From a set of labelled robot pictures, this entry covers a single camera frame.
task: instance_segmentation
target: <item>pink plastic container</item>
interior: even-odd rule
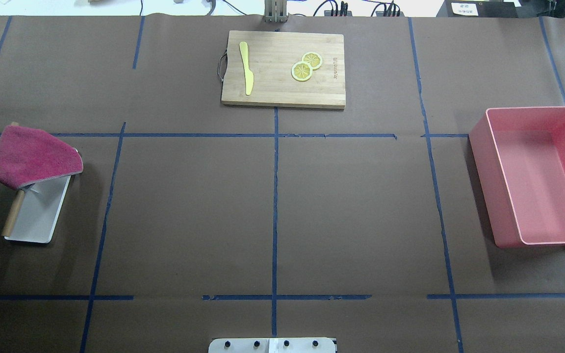
[[[488,109],[469,138],[496,245],[565,245],[565,107]]]

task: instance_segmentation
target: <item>wooden cutting board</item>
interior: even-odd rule
[[[248,45],[249,67],[254,73],[254,87],[249,96],[245,94],[240,42]],[[224,104],[324,109],[346,106],[342,34],[230,31],[227,50]],[[322,56],[322,66],[313,71],[309,80],[296,81],[291,76],[291,67],[308,51]]]

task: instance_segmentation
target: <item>knife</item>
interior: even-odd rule
[[[241,51],[241,60],[244,63],[245,95],[249,96],[252,94],[252,87],[254,86],[254,73],[250,70],[248,62],[247,43],[240,42],[239,50]]]

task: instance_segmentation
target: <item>pink cloth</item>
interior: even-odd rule
[[[7,126],[0,137],[0,183],[14,190],[82,172],[73,148],[47,132]]]

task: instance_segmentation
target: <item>lemon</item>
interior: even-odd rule
[[[302,61],[311,65],[311,69],[317,70],[321,67],[322,58],[320,54],[309,51],[302,56]]]
[[[293,76],[296,81],[304,82],[311,78],[312,74],[313,69],[307,62],[297,62],[291,67],[291,76]]]

